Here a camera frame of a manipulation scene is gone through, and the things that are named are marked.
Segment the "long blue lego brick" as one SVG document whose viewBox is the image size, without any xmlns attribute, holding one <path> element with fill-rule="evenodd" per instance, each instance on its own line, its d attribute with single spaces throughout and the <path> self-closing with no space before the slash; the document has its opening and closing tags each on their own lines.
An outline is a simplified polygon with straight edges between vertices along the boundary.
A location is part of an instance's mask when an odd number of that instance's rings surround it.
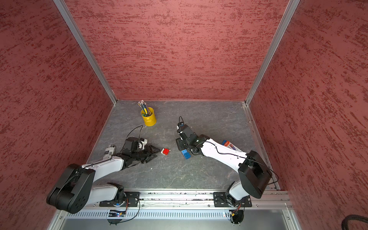
<svg viewBox="0 0 368 230">
<path fill-rule="evenodd" d="M 191 154 L 187 150 L 184 149 L 181 151 L 181 153 L 186 160 L 191 158 Z"/>
</svg>

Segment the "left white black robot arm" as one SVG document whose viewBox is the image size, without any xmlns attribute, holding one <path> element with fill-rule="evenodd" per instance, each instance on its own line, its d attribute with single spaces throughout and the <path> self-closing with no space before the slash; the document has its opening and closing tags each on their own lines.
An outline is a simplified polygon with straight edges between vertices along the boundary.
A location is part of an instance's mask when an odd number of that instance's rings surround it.
<svg viewBox="0 0 368 230">
<path fill-rule="evenodd" d="M 147 145 L 141 151 L 125 155 L 117 153 L 115 145 L 109 145 L 105 149 L 103 159 L 97 163 L 70 164 L 49 192 L 46 203 L 71 214 L 99 202 L 107 202 L 113 207 L 128 207 L 129 197 L 122 185 L 113 182 L 96 185 L 95 182 L 128 168 L 133 162 L 148 163 L 159 152 L 159 148 Z"/>
</svg>

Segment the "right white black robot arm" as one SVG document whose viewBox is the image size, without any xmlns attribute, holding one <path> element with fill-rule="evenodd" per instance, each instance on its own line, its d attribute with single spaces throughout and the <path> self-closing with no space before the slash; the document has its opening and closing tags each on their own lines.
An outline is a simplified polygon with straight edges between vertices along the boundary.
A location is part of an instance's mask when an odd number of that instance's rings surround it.
<svg viewBox="0 0 368 230">
<path fill-rule="evenodd" d="M 180 151 L 213 158 L 238 173 L 239 181 L 234 182 L 227 190 L 229 199 L 240 201 L 246 196 L 260 199 L 270 183 L 273 171 L 256 151 L 246 153 L 233 150 L 205 135 L 195 139 L 179 137 L 176 144 Z"/>
</svg>

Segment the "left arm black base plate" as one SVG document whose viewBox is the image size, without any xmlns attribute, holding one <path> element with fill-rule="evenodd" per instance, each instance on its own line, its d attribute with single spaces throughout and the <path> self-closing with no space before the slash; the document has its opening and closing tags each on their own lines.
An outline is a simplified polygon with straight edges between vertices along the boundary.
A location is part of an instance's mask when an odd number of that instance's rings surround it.
<svg viewBox="0 0 368 230">
<path fill-rule="evenodd" d="M 99 207 L 112 207 L 112 208 L 127 208 L 127 207 L 137 207 L 138 200 L 140 198 L 140 192 L 125 192 L 125 197 L 123 201 L 102 201 L 99 203 Z"/>
</svg>

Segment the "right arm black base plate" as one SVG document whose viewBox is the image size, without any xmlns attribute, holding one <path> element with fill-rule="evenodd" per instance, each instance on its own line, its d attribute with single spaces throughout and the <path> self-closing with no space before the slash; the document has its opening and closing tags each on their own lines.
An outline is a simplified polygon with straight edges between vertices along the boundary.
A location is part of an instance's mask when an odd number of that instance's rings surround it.
<svg viewBox="0 0 368 230">
<path fill-rule="evenodd" d="M 214 192 L 213 193 L 214 206 L 216 208 L 228 207 L 228 208 L 251 208 L 252 201 L 250 196 L 245 196 L 241 200 L 236 200 L 227 192 Z"/>
</svg>

